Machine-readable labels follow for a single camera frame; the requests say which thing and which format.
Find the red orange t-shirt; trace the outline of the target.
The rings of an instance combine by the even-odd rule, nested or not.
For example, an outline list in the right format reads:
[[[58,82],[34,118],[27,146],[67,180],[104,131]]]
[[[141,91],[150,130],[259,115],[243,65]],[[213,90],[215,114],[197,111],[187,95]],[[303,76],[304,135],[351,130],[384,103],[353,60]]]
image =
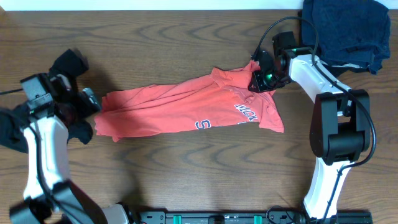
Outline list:
[[[208,75],[179,84],[113,91],[103,97],[103,109],[95,116],[96,133],[117,142],[243,123],[282,133],[284,124],[273,93],[248,90],[258,69],[258,63],[250,61],[234,70],[214,68]]]

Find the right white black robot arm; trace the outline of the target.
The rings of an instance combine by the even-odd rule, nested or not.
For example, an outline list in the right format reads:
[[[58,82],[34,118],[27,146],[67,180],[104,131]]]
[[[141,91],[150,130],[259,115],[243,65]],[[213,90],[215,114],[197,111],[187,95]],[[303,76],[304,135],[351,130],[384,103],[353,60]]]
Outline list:
[[[365,215],[342,215],[337,201],[343,183],[362,152],[370,146],[369,95],[342,84],[311,47],[299,47],[292,32],[272,39],[274,55],[260,47],[251,58],[260,68],[252,73],[249,91],[264,93],[298,83],[313,101],[309,141],[315,170],[303,213],[295,223],[356,223]]]

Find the folded navy blue garment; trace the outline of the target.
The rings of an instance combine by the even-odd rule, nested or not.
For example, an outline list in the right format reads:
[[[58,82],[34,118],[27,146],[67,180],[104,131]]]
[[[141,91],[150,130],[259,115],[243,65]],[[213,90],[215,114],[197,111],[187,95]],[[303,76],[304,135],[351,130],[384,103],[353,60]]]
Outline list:
[[[302,17],[312,24],[302,24],[302,43],[314,46],[316,29],[317,55],[335,77],[347,71],[375,75],[391,56],[388,12],[374,0],[306,0]]]

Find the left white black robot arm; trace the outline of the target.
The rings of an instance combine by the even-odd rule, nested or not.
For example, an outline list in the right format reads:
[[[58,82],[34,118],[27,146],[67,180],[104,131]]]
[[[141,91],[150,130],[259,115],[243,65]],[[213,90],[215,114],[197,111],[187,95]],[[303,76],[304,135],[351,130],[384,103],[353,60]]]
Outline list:
[[[62,73],[39,73],[21,80],[27,95],[29,175],[23,201],[9,211],[12,223],[45,223],[62,212],[60,223],[132,223],[124,205],[101,208],[70,177],[67,143],[70,125],[100,109],[92,90],[74,89]]]

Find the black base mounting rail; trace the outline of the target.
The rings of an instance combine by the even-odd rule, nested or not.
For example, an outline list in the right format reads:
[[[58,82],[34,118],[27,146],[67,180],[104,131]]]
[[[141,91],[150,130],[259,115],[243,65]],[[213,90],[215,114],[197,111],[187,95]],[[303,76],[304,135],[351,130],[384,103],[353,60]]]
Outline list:
[[[305,224],[322,223],[321,220],[307,218],[293,210],[272,209],[264,213],[171,213],[161,211],[141,212],[138,224]]]

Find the folded black garment white print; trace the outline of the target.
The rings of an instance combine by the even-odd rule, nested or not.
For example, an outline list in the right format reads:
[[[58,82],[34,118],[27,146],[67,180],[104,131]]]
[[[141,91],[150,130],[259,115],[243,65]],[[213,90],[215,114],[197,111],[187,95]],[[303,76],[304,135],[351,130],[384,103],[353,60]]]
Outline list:
[[[346,71],[367,72],[374,54],[370,46],[353,33],[352,17],[331,9],[302,9],[301,43],[316,48],[324,66],[336,77]]]

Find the black t-shirt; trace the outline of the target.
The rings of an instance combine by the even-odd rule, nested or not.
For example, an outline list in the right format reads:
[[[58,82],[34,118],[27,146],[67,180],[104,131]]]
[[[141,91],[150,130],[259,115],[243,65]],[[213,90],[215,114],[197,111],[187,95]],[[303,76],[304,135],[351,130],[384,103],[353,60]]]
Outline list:
[[[87,61],[80,52],[68,49],[54,61],[47,72],[21,79],[20,89],[2,92],[2,95],[6,95],[23,91],[27,100],[12,110],[1,108],[1,145],[27,153],[28,144],[23,129],[32,121],[57,116],[56,103],[80,92],[76,79],[88,69]],[[67,127],[68,139],[76,138],[83,144],[91,141],[93,129],[86,119],[63,124]]]

